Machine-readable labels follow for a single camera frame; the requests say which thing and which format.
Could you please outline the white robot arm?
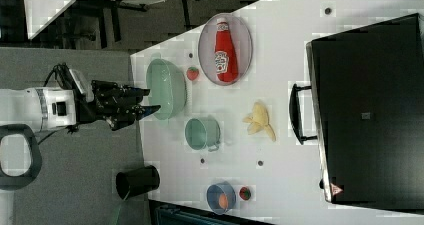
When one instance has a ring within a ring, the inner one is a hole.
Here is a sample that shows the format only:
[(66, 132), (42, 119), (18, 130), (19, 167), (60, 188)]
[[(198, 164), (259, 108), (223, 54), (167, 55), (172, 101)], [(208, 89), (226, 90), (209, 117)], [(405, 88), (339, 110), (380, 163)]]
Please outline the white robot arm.
[(158, 105), (144, 106), (148, 89), (93, 80), (87, 88), (71, 83), (61, 87), (38, 87), (1, 91), (1, 143), (17, 135), (30, 154), (29, 167), (18, 174), (1, 172), (1, 188), (22, 189), (32, 183), (42, 168), (41, 141), (62, 129), (75, 133), (81, 125), (104, 121), (113, 131), (156, 113)]

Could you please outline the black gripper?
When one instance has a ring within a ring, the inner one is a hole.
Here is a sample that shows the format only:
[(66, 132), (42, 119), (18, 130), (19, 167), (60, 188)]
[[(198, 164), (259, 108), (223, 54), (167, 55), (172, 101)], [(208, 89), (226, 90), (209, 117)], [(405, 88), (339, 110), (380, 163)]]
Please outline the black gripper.
[(150, 94), (149, 89), (119, 85), (116, 82), (92, 80), (94, 100), (77, 103), (77, 124), (89, 124), (98, 120), (105, 121), (112, 131), (131, 125), (131, 116), (139, 121), (157, 112), (160, 105), (135, 105), (126, 113), (127, 97), (144, 97)]

